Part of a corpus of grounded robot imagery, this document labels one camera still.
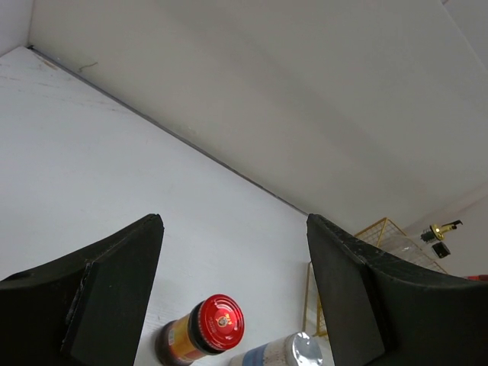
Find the silver lid shaker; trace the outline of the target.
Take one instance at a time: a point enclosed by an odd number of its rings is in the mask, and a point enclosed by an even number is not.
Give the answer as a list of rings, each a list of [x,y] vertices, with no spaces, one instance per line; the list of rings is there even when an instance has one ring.
[[[316,340],[305,332],[295,332],[234,356],[228,365],[320,366],[323,365],[323,355]]]

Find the glass cruet gold spout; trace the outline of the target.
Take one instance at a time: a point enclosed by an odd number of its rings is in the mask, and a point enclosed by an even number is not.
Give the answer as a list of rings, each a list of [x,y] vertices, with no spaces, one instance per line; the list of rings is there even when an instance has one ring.
[[[420,239],[425,243],[441,242],[445,239],[446,233],[456,230],[462,224],[463,222],[461,220],[455,220],[443,225],[432,224],[421,233]]]

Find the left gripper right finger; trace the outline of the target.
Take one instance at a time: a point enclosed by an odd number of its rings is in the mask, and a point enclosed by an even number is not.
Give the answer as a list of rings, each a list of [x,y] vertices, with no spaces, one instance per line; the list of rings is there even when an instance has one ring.
[[[485,365],[487,284],[414,265],[318,214],[307,241],[337,365]]]

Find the red lid sauce jar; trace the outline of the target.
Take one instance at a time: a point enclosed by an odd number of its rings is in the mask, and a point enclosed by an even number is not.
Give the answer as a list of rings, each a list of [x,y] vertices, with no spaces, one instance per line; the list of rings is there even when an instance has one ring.
[[[245,320],[237,302],[215,294],[162,327],[155,340],[156,357],[163,365],[190,365],[235,348],[244,332]]]

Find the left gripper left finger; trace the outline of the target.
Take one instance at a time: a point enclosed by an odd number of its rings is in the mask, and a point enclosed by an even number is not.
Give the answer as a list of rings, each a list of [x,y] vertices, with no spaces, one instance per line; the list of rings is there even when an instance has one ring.
[[[164,226],[148,214],[1,282],[3,365],[132,365]]]

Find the small red sauce bottle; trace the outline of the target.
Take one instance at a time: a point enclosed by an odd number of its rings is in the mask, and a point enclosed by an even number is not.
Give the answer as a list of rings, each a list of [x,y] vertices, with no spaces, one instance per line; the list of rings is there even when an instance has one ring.
[[[488,275],[487,274],[471,275],[471,276],[467,276],[466,279],[472,281],[488,281]]]

